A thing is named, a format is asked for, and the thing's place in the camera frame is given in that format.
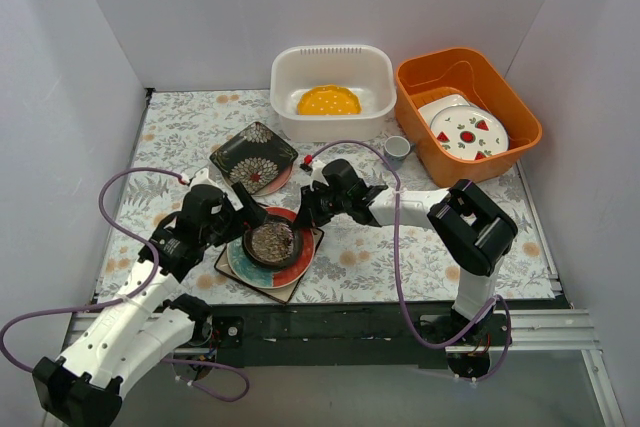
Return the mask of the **yellow dotted scalloped plate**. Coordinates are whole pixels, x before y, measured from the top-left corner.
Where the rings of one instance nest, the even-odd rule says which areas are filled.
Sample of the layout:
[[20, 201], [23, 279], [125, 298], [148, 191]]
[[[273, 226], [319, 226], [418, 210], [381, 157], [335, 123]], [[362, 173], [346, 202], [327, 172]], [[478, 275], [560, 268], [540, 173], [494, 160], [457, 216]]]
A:
[[358, 96], [346, 87], [333, 84], [310, 89], [297, 104], [297, 113], [303, 116], [347, 116], [361, 112]]

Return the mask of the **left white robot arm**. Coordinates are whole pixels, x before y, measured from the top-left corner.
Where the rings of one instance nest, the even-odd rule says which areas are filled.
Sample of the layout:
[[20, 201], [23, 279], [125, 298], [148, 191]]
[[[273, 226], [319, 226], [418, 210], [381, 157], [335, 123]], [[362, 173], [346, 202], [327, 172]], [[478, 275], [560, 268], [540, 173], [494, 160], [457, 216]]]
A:
[[205, 345], [212, 310], [201, 299], [169, 298], [210, 247], [261, 226], [267, 212], [243, 185], [226, 193], [211, 182], [191, 186], [180, 210], [164, 217], [139, 253], [115, 298], [55, 360], [32, 371], [41, 406], [69, 426], [108, 426], [128, 391], [175, 348]]

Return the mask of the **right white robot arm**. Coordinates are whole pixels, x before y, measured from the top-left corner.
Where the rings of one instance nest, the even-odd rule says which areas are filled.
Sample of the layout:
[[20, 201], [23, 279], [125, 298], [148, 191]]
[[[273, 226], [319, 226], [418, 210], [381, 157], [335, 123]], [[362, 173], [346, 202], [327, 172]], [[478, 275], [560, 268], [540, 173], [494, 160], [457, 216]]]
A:
[[[344, 159], [325, 164], [307, 156], [301, 169], [310, 174], [311, 181], [301, 188], [295, 228], [319, 228], [342, 214], [360, 225], [393, 228], [399, 307], [411, 333], [422, 345], [431, 349], [458, 341], [471, 345], [486, 336], [487, 318], [502, 300], [495, 294], [497, 275], [518, 229], [511, 217], [473, 181], [461, 179], [450, 188], [437, 190], [403, 191], [400, 182], [393, 188], [367, 185]], [[405, 302], [400, 272], [402, 226], [433, 229], [461, 270], [451, 308], [454, 335], [440, 343], [422, 337]]]

